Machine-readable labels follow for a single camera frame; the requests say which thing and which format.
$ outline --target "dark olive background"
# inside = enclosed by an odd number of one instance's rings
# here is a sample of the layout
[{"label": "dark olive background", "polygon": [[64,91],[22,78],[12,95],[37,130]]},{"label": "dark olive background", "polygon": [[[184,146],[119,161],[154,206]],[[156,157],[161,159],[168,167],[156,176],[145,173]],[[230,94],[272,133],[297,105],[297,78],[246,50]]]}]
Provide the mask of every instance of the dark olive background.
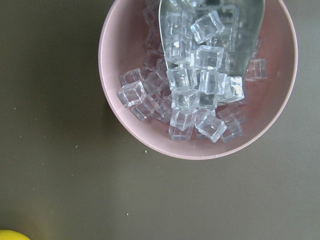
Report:
[{"label": "dark olive background", "polygon": [[98,44],[112,3],[0,0],[0,229],[32,240],[318,240],[320,1],[285,0],[299,66],[279,119],[206,161],[147,148],[109,108]]}]

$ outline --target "metal scoop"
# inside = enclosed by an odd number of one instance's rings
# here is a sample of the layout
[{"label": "metal scoop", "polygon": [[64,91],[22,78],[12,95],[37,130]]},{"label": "metal scoop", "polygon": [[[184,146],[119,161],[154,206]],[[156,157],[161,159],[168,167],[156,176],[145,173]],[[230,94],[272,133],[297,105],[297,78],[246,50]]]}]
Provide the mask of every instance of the metal scoop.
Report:
[{"label": "metal scoop", "polygon": [[[220,1],[222,0],[206,0],[205,2],[207,5],[214,6],[219,4]],[[265,0],[224,0],[224,4],[233,4],[239,9],[239,27],[229,75],[244,77],[260,33],[265,13]],[[167,12],[179,11],[179,9],[173,7],[169,0],[160,1],[159,24],[164,52],[166,52],[164,32]],[[167,67],[172,67],[172,63],[167,62]]]}]

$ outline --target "bowl rim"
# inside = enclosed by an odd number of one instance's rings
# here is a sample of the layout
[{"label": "bowl rim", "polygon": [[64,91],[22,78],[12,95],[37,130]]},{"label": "bowl rim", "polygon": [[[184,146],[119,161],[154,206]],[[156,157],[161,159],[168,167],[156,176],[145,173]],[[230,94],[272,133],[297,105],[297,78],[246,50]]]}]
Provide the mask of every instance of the bowl rim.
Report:
[{"label": "bowl rim", "polygon": [[232,149],[232,150],[229,150],[229,151],[226,151],[226,152],[223,152],[223,153],[220,153],[220,154],[215,154],[215,155],[207,155],[207,156],[187,156],[187,155],[180,155],[180,154],[177,154],[177,153],[173,153],[173,152],[167,152],[159,147],[157,147],[156,145],[153,145],[153,144],[150,144],[148,142],[146,142],[144,139],[142,139],[141,137],[139,137],[135,132],[133,132],[127,125],[126,123],[122,120],[122,118],[118,115],[117,111],[114,109],[113,105],[112,105],[112,102],[107,94],[107,89],[106,89],[106,86],[104,84],[104,78],[103,78],[103,64],[102,64],[102,52],[103,52],[103,41],[104,41],[104,38],[106,36],[106,28],[108,26],[108,23],[109,23],[109,19],[111,18],[111,16],[113,15],[117,5],[120,3],[120,0],[115,0],[111,6],[111,8],[109,9],[109,12],[104,20],[104,23],[103,23],[103,26],[102,26],[102,30],[101,30],[101,34],[100,34],[100,39],[99,39],[99,47],[98,47],[98,68],[99,68],[99,75],[100,75],[100,83],[102,85],[102,88],[103,88],[103,92],[104,92],[104,95],[105,95],[105,98],[110,106],[110,108],[112,109],[114,115],[116,116],[116,118],[120,121],[120,123],[125,127],[125,129],[131,134],[133,135],[137,140],[139,140],[141,143],[143,143],[144,145],[146,145],[147,147],[159,152],[159,153],[162,153],[162,154],[165,154],[167,156],[170,156],[170,157],[174,157],[174,158],[178,158],[178,159],[184,159],[184,160],[210,160],[210,159],[216,159],[216,158],[220,158],[220,157],[224,157],[224,156],[227,156],[227,155],[230,155],[230,154],[233,154],[243,148],[245,148],[246,146],[252,144],[254,141],[256,141],[258,138],[260,138],[274,123],[275,121],[278,119],[278,117],[280,116],[280,114],[282,113],[282,111],[284,110],[288,100],[289,100],[289,97],[292,93],[292,90],[293,90],[293,87],[294,87],[294,84],[295,84],[295,81],[296,81],[296,76],[297,76],[297,69],[298,69],[298,42],[297,42],[297,35],[296,35],[296,31],[295,31],[295,27],[294,27],[294,24],[293,24],[293,21],[292,21],[292,18],[289,14],[289,11],[285,5],[285,3],[283,2],[283,0],[278,0],[281,8],[283,9],[285,15],[286,15],[286,18],[288,19],[288,23],[289,23],[289,26],[290,26],[290,32],[293,36],[293,55],[294,55],[294,66],[293,66],[293,71],[292,71],[292,79],[291,79],[291,82],[290,82],[290,86],[288,88],[288,92],[285,96],[285,99],[282,103],[282,105],[280,106],[278,112],[275,114],[275,116],[272,118],[272,120],[268,123],[268,125],[265,126],[265,128],[260,131],[255,137],[253,137],[252,139],[250,139],[249,141],[247,141],[246,143]]}]

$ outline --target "gray surface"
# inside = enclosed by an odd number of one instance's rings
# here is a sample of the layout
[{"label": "gray surface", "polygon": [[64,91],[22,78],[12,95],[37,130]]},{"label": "gray surface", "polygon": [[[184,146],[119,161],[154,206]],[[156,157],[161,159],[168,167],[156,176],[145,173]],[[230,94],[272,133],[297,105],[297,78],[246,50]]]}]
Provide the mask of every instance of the gray surface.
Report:
[{"label": "gray surface", "polygon": [[111,2],[0,0],[0,229],[32,240],[318,240],[320,1],[285,0],[299,67],[279,119],[245,149],[198,162],[148,149],[108,107],[97,55]]}]

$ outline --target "clear plastic cube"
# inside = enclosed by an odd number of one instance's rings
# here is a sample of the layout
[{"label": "clear plastic cube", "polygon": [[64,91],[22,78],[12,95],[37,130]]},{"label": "clear plastic cube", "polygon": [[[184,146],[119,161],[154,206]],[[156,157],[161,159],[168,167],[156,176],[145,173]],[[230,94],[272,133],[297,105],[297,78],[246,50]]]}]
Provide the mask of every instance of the clear plastic cube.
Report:
[{"label": "clear plastic cube", "polygon": [[150,28],[147,36],[143,41],[143,44],[154,50],[162,49],[159,28],[155,28],[155,29]]},{"label": "clear plastic cube", "polygon": [[133,105],[142,103],[147,93],[142,82],[139,80],[124,85],[116,95],[124,107],[129,108]]},{"label": "clear plastic cube", "polygon": [[224,143],[230,142],[232,139],[240,137],[244,134],[242,127],[236,119],[233,119],[226,123],[226,130],[221,135],[221,139]]},{"label": "clear plastic cube", "polygon": [[258,55],[259,55],[259,53],[260,53],[260,49],[261,49],[263,43],[264,43],[264,40],[261,39],[261,38],[258,38],[258,39],[256,40],[256,46],[255,46],[255,48],[254,48],[254,50],[253,50],[253,53],[252,53],[252,58],[253,58],[253,59],[255,59],[255,58],[258,57]]},{"label": "clear plastic cube", "polygon": [[193,126],[188,127],[185,130],[180,130],[175,126],[170,126],[168,131],[169,131],[171,140],[179,141],[179,140],[190,140],[193,130],[194,130]]},{"label": "clear plastic cube", "polygon": [[170,97],[165,97],[161,101],[158,101],[159,107],[155,110],[159,114],[159,120],[163,123],[170,121],[172,117],[172,100]]},{"label": "clear plastic cube", "polygon": [[224,48],[226,52],[234,52],[236,50],[237,33],[238,29],[236,27],[225,27],[217,35],[217,41],[213,46]]},{"label": "clear plastic cube", "polygon": [[164,28],[164,35],[166,37],[181,34],[189,39],[193,34],[190,29],[192,24],[192,15],[188,12],[170,12],[166,13],[166,25]]},{"label": "clear plastic cube", "polygon": [[207,136],[212,142],[216,143],[227,129],[224,121],[215,117],[210,112],[204,114],[203,120],[195,124],[198,131]]},{"label": "clear plastic cube", "polygon": [[206,3],[206,0],[185,0],[190,6],[198,8]]},{"label": "clear plastic cube", "polygon": [[136,68],[130,71],[127,71],[125,74],[119,77],[121,86],[132,84],[137,81],[143,81],[144,77],[141,73],[140,68]]},{"label": "clear plastic cube", "polygon": [[168,84],[168,79],[161,72],[153,71],[142,84],[148,94],[159,94]]},{"label": "clear plastic cube", "polygon": [[148,66],[149,68],[155,69],[157,67],[158,59],[163,59],[164,55],[159,52],[158,50],[149,49],[146,51],[144,65]]},{"label": "clear plastic cube", "polygon": [[195,12],[195,8],[192,7],[187,0],[169,0],[169,2],[172,4],[174,8],[176,8],[179,11],[186,11],[189,13]]},{"label": "clear plastic cube", "polygon": [[235,27],[239,25],[239,9],[235,5],[220,6],[216,10],[225,27]]},{"label": "clear plastic cube", "polygon": [[267,61],[264,58],[254,58],[250,60],[245,74],[245,80],[256,82],[267,78]]},{"label": "clear plastic cube", "polygon": [[175,67],[167,72],[169,86],[171,91],[189,90],[195,86],[195,72],[193,69]]},{"label": "clear plastic cube", "polygon": [[172,35],[165,40],[164,58],[174,64],[190,63],[191,39],[182,34]]},{"label": "clear plastic cube", "polygon": [[201,45],[195,50],[194,67],[197,69],[218,70],[224,54],[223,47]]},{"label": "clear plastic cube", "polygon": [[228,76],[225,79],[224,94],[218,96],[218,101],[222,103],[233,103],[245,98],[242,87],[242,77]]},{"label": "clear plastic cube", "polygon": [[196,19],[190,28],[196,42],[200,44],[217,35],[225,26],[221,22],[217,11],[213,10]]},{"label": "clear plastic cube", "polygon": [[218,96],[216,94],[199,93],[199,109],[214,110],[218,106]]},{"label": "clear plastic cube", "polygon": [[212,70],[202,70],[200,74],[199,91],[205,94],[225,93],[227,75]]},{"label": "clear plastic cube", "polygon": [[226,109],[220,111],[220,115],[222,115],[223,111],[233,114],[233,116],[239,121],[240,124],[243,124],[248,120],[244,112],[236,103],[228,104]]},{"label": "clear plastic cube", "polygon": [[172,108],[190,111],[199,107],[199,92],[197,90],[176,90],[171,93]]},{"label": "clear plastic cube", "polygon": [[196,122],[196,112],[196,109],[190,111],[172,109],[170,125],[180,129],[181,131],[193,127]]},{"label": "clear plastic cube", "polygon": [[148,94],[143,99],[142,103],[138,105],[134,105],[130,108],[130,111],[133,115],[136,116],[140,121],[144,121],[147,118],[151,117],[151,115],[155,112],[155,110],[159,107],[159,104],[153,99],[153,97]]}]

